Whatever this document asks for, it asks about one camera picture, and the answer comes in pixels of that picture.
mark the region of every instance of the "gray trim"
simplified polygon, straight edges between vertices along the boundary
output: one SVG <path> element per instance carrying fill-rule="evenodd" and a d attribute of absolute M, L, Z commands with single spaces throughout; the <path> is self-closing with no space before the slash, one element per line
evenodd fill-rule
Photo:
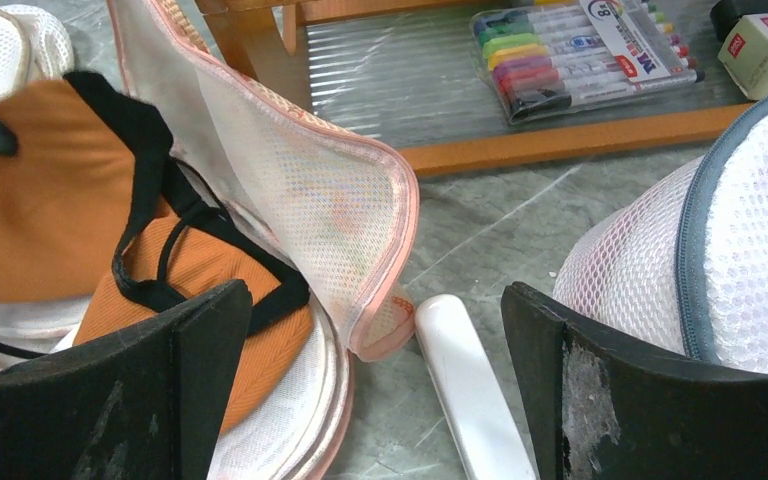
<path fill-rule="evenodd" d="M 752 127 L 768 115 L 768 97 L 743 113 L 714 143 L 690 182 L 679 217 L 675 250 L 676 293 L 685 354 L 720 364 L 705 276 L 705 240 L 708 213 L 720 177 L 735 149 Z"/>

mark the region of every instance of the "white plastic handle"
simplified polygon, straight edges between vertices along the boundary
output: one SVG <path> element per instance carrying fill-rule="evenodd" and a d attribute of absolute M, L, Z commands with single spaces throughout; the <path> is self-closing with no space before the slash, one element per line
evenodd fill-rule
<path fill-rule="evenodd" d="M 416 313 L 419 345 L 470 480 L 537 480 L 466 307 L 440 295 Z"/>

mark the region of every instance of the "marker package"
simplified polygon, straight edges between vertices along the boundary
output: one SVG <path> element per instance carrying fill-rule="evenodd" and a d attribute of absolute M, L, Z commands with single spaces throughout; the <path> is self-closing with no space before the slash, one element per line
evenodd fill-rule
<path fill-rule="evenodd" d="M 520 1 L 529 3 L 470 22 L 476 70 L 511 123 L 645 101 L 704 79 L 651 1 Z"/>

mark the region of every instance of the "zipper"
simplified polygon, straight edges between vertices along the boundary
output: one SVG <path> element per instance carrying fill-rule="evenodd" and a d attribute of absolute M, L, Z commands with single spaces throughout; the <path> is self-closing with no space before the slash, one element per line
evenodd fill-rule
<path fill-rule="evenodd" d="M 679 308 L 679 319 L 681 325 L 682 342 L 684 344 L 685 355 L 695 360 L 702 360 L 719 364 L 719 357 L 716 352 L 713 351 L 711 345 L 707 345 L 707 342 L 700 342 L 699 338 L 699 309 L 708 308 L 707 300 L 704 305 L 699 305 L 698 301 L 694 301 L 693 292 L 698 292 L 705 288 L 705 277 L 702 275 L 693 275 L 691 272 L 694 268 L 701 268 L 702 258 L 694 258 L 694 255 L 690 252 L 693 245 L 694 236 L 702 232 L 704 234 L 704 225 L 698 225 L 695 222 L 696 218 L 699 218 L 700 208 L 706 208 L 710 210 L 710 201 L 713 195 L 703 196 L 700 195 L 700 190 L 706 187 L 707 182 L 711 180 L 708 178 L 708 170 L 712 166 L 724 166 L 726 162 L 721 165 L 715 163 L 716 159 L 720 158 L 719 151 L 724 148 L 724 145 L 731 145 L 732 140 L 742 134 L 745 138 L 752 127 L 759 123 L 763 118 L 768 115 L 768 96 L 754 105 L 752 105 L 745 112 L 740 114 L 737 119 L 723 132 L 716 142 L 711 146 L 708 153 L 699 163 L 699 167 L 693 175 L 693 179 L 690 181 L 690 185 L 687 188 L 687 195 L 684 199 L 684 205 L 682 206 L 681 215 L 679 217 L 678 232 L 676 238 L 675 249 L 675 276 L 676 276 L 676 294 L 677 303 Z"/>

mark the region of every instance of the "small box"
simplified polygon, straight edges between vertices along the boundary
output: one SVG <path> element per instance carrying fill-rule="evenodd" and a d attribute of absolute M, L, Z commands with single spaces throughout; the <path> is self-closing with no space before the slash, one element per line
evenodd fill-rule
<path fill-rule="evenodd" d="M 768 95 L 768 14 L 747 15 L 726 38 L 718 56 L 750 100 Z"/>

